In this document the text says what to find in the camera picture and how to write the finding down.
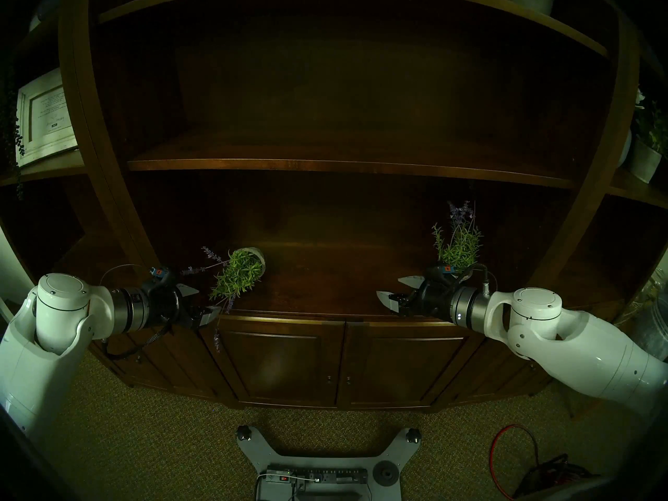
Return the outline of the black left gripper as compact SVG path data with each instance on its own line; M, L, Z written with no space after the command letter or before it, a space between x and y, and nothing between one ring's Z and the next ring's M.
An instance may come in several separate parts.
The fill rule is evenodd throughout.
M193 307L184 298L197 295L198 289L183 283L149 285L149 327L165 324L200 329L214 321L221 312L220 306Z

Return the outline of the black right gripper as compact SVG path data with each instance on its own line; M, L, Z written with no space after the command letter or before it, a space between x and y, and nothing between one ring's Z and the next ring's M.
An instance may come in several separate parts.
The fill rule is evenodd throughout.
M453 287L435 281L425 281L421 275L398 278L397 281L411 288L410 294L377 291L376 296L384 307L396 314L413 314L435 319L451 319Z

